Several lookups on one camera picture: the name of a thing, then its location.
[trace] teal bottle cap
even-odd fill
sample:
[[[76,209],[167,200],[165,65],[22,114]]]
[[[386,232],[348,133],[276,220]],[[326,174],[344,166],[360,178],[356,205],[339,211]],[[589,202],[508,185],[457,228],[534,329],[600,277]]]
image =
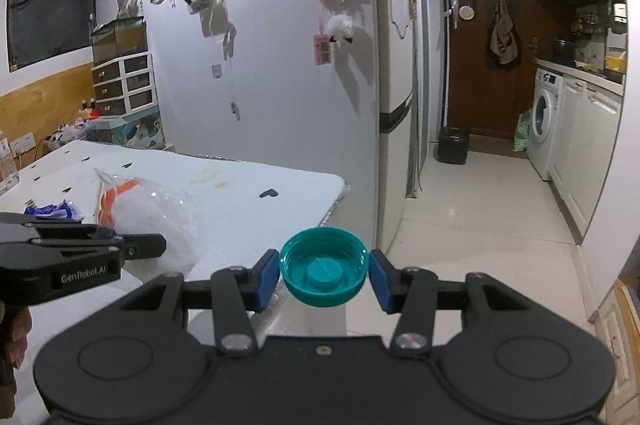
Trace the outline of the teal bottle cap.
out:
[[[321,308],[356,296],[369,269],[369,252],[352,233],[333,227],[303,230],[280,251],[280,271],[291,294]]]

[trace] white table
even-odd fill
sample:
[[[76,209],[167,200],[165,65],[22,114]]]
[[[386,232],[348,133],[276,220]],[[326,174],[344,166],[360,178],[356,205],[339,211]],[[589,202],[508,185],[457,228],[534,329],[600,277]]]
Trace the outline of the white table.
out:
[[[20,171],[20,183],[0,196],[0,212],[22,213],[30,200],[44,206],[68,199],[84,214],[85,222],[93,222],[99,187],[94,169],[194,193],[203,257],[187,275],[190,280],[209,278],[231,264],[253,265],[267,249],[280,249],[292,235],[321,224],[344,188],[344,181],[331,174],[77,141]],[[278,196],[259,197],[269,189]],[[39,348],[139,285],[123,272],[120,281],[32,308],[30,347],[16,373],[17,410],[7,423],[39,423],[46,416],[31,373]],[[212,334],[210,315],[202,317],[190,323],[190,331],[197,335],[206,329]]]

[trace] black trash bin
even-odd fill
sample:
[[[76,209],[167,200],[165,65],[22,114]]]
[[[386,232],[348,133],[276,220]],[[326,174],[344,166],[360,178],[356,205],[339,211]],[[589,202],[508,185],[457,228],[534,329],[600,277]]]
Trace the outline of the black trash bin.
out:
[[[469,133],[459,128],[445,126],[440,129],[438,138],[438,161],[454,165],[466,163],[469,151]]]

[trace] window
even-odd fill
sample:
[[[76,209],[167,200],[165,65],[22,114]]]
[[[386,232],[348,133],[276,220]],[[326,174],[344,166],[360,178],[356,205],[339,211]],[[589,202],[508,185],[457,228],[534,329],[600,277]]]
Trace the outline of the window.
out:
[[[7,0],[9,70],[90,45],[95,0]]]

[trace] power outlet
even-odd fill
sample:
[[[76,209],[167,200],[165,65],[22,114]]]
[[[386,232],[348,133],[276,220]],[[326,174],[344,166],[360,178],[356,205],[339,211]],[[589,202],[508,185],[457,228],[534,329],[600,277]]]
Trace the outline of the power outlet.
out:
[[[19,154],[24,154],[28,150],[33,149],[35,146],[36,140],[33,137],[33,132],[29,132],[9,144],[9,147],[11,147],[11,150],[14,153],[14,157],[18,156]]]

